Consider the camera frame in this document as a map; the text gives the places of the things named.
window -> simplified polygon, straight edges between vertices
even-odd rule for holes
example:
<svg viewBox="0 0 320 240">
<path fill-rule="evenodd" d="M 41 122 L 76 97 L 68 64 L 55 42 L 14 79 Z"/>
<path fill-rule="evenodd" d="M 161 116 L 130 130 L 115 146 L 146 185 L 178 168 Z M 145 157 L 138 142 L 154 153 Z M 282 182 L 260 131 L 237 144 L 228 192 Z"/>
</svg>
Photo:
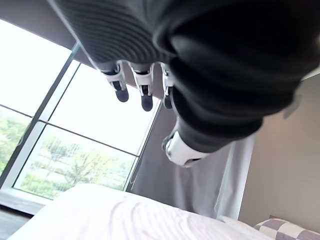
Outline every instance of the window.
<svg viewBox="0 0 320 240">
<path fill-rule="evenodd" d="M 71 51 L 3 20 L 0 33 L 1 175 Z"/>
<path fill-rule="evenodd" d="M 123 190 L 137 158 L 52 126 L 37 147 L 14 187 L 49 199 L 80 183 Z"/>
<path fill-rule="evenodd" d="M 0 106 L 0 175 L 31 118 Z"/>
<path fill-rule="evenodd" d="M 161 101 L 145 112 L 128 85 L 119 102 L 102 73 L 73 60 L 78 44 L 71 51 L 1 20 L 0 31 L 0 174 L 10 160 L 0 195 L 45 204 L 81 183 L 124 190 Z"/>
<path fill-rule="evenodd" d="M 0 104 L 33 116 L 71 51 L 0 20 Z"/>
<path fill-rule="evenodd" d="M 141 107 L 139 91 L 128 85 L 129 100 L 116 98 L 105 76 L 81 64 L 50 122 L 138 154 L 155 110 Z M 153 98 L 153 106 L 159 99 Z"/>
</svg>

checkered pillowcase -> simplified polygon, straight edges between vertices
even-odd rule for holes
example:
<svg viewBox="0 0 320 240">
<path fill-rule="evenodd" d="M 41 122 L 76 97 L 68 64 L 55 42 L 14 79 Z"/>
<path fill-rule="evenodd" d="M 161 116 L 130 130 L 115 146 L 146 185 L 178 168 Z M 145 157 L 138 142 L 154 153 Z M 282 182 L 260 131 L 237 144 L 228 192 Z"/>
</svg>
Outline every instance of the checkered pillowcase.
<svg viewBox="0 0 320 240">
<path fill-rule="evenodd" d="M 294 225 L 291 222 L 272 218 L 254 227 L 276 240 L 320 240 L 320 234 Z"/>
</svg>

wall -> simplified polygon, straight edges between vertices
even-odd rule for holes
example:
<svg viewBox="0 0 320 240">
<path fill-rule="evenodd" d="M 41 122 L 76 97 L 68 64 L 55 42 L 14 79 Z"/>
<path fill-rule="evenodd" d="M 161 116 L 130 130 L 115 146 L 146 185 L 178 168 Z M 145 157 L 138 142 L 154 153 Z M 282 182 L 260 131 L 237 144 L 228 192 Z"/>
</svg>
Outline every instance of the wall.
<svg viewBox="0 0 320 240">
<path fill-rule="evenodd" d="M 268 117 L 257 133 L 239 220 L 274 215 L 320 232 L 320 74 L 298 90 L 299 108 Z"/>
</svg>

green foliage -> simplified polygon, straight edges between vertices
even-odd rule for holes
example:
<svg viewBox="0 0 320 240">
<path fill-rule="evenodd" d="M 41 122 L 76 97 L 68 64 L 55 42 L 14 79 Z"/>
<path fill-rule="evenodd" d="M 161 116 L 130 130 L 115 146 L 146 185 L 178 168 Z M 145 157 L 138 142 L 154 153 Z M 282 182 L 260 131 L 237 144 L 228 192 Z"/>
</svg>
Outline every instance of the green foliage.
<svg viewBox="0 0 320 240">
<path fill-rule="evenodd" d="M 20 189 L 45 198 L 54 199 L 61 192 L 64 192 L 71 187 L 72 186 L 67 183 L 53 182 L 27 173 Z"/>
<path fill-rule="evenodd" d="M 27 126 L 27 118 L 3 115 L 0 111 L 0 174 Z M 80 183 L 122 190 L 132 162 L 121 161 L 104 151 L 88 149 L 85 145 L 83 147 L 65 142 L 64 138 L 54 133 L 47 135 L 19 188 L 49 199 Z"/>
<path fill-rule="evenodd" d="M 19 115 L 5 115 L 0 111 L 0 174 L 24 134 L 29 120 Z"/>
</svg>

white bed sheet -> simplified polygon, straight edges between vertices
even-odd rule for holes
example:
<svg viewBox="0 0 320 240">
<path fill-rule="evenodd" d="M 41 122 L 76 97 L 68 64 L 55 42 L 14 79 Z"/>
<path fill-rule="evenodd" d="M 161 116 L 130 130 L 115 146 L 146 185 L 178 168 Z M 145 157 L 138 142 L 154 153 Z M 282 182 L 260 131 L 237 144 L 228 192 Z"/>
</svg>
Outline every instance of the white bed sheet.
<svg viewBox="0 0 320 240">
<path fill-rule="evenodd" d="M 45 206 L 9 240 L 270 240 L 259 231 L 94 184 Z"/>
</svg>

